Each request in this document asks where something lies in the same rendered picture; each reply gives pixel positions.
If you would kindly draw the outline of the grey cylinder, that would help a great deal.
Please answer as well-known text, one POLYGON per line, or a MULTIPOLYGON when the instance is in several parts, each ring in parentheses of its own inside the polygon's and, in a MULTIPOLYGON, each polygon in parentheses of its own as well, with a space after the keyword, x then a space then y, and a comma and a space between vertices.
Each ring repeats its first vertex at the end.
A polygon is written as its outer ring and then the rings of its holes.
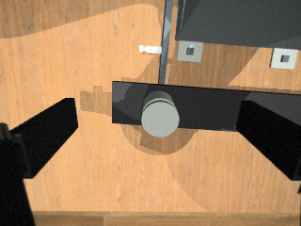
POLYGON ((142 126, 154 137, 166 137, 172 134, 179 125, 179 114, 169 94, 154 91, 144 100, 142 126))

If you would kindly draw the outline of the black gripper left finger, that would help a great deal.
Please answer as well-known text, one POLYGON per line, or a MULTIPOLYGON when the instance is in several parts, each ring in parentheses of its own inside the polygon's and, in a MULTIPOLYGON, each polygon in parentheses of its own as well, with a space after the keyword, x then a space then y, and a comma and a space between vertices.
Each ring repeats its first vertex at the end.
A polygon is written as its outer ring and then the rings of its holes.
POLYGON ((36 226, 23 178, 34 179, 78 127, 74 98, 11 130, 0 122, 0 226, 36 226))

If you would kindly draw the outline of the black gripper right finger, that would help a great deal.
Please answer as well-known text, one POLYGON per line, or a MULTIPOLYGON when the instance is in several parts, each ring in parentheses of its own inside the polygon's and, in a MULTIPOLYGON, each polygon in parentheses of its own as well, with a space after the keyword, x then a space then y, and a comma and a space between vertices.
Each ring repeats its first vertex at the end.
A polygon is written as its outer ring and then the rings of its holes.
POLYGON ((301 125, 242 100, 236 130, 291 181, 301 181, 301 125))

